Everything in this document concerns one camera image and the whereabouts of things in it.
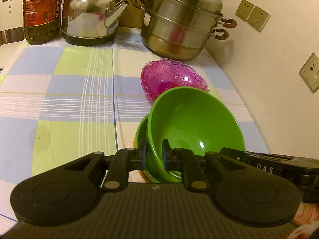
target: wall socket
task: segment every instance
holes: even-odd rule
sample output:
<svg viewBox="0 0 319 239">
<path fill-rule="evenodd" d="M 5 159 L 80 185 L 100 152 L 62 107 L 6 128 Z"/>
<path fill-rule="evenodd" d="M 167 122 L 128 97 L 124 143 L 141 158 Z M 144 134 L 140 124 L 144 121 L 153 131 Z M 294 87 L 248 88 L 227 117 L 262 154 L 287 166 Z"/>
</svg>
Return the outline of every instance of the wall socket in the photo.
<svg viewBox="0 0 319 239">
<path fill-rule="evenodd" d="M 299 71 L 300 76 L 308 85 L 312 93 L 319 88 L 319 58 L 312 53 L 307 62 Z"/>
<path fill-rule="evenodd" d="M 242 18 L 244 21 L 247 21 L 254 7 L 255 5 L 251 2 L 248 2 L 247 0 L 242 0 L 235 14 L 238 17 Z"/>
<path fill-rule="evenodd" d="M 256 6 L 251 13 L 248 23 L 258 31 L 262 31 L 270 18 L 270 14 Z"/>
</svg>

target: plaid tablecloth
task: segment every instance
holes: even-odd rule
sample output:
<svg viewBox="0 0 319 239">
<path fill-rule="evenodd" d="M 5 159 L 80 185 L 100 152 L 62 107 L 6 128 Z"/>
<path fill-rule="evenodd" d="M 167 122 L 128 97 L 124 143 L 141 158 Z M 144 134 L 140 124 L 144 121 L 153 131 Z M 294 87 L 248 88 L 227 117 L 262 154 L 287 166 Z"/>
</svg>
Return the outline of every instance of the plaid tablecloth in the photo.
<svg viewBox="0 0 319 239">
<path fill-rule="evenodd" d="M 0 74 L 0 234 L 16 223 L 10 193 L 22 180 L 94 151 L 112 155 L 131 147 L 152 102 L 139 76 L 160 57 L 135 29 L 103 46 L 73 46 L 63 38 L 24 41 Z M 246 149 L 267 152 L 247 108 L 223 71 L 203 49 L 187 62 L 234 114 Z M 142 182 L 130 174 L 131 181 Z"/>
</svg>

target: ribbed black surface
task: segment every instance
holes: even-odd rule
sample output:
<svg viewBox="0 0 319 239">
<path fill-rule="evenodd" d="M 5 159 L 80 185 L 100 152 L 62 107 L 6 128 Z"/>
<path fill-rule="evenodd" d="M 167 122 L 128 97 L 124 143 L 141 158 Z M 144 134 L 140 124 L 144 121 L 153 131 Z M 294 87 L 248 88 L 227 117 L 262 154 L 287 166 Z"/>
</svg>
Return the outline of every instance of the ribbed black surface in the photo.
<svg viewBox="0 0 319 239">
<path fill-rule="evenodd" d="M 290 223 L 267 228 L 238 224 L 219 213 L 206 194 L 189 192 L 181 183 L 130 183 L 124 191 L 105 194 L 74 223 L 36 227 L 20 222 L 3 238 L 282 239 L 293 229 Z"/>
</svg>

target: purple bowl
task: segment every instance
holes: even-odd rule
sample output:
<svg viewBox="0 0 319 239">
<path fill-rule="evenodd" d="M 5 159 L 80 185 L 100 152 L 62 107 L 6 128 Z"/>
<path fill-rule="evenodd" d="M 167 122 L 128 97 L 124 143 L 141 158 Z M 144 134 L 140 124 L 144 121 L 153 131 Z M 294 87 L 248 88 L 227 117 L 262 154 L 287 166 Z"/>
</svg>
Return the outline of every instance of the purple bowl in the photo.
<svg viewBox="0 0 319 239">
<path fill-rule="evenodd" d="M 191 67 L 171 59 L 148 62 L 142 69 L 140 78 L 144 91 L 153 101 L 161 93 L 178 86 L 209 91 L 205 80 Z"/>
</svg>

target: brown handle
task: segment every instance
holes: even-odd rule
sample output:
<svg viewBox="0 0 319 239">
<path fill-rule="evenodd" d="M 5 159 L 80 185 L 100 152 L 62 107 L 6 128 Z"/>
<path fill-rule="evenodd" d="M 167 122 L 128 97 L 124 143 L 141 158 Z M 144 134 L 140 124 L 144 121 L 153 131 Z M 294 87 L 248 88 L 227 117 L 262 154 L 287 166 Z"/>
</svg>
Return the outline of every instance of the brown handle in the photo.
<svg viewBox="0 0 319 239">
<path fill-rule="evenodd" d="M 225 28 L 235 28 L 237 27 L 237 21 L 235 21 L 234 19 L 229 19 L 229 20 L 226 20 L 224 18 L 221 19 L 222 22 L 224 22 L 224 27 Z"/>
<path fill-rule="evenodd" d="M 142 8 L 142 6 L 138 4 L 138 1 L 140 1 L 140 2 L 143 3 L 143 4 L 146 3 L 146 1 L 144 1 L 144 0 L 131 0 L 133 6 L 136 7 L 137 9 Z"/>
<path fill-rule="evenodd" d="M 219 39 L 219 40 L 225 40 L 228 39 L 229 34 L 226 30 L 224 29 L 217 29 L 216 32 L 220 32 L 220 33 L 224 33 L 222 36 L 215 36 L 215 39 Z"/>
</svg>

